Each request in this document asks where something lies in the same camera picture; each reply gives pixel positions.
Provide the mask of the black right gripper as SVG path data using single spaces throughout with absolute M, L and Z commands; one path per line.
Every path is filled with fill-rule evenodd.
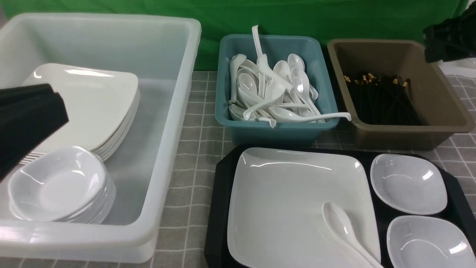
M 476 56 L 476 6 L 423 30 L 425 61 L 451 62 Z

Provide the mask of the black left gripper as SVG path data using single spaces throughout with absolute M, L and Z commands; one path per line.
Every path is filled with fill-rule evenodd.
M 1 89 L 1 181 L 27 154 L 68 121 L 63 98 L 48 83 Z

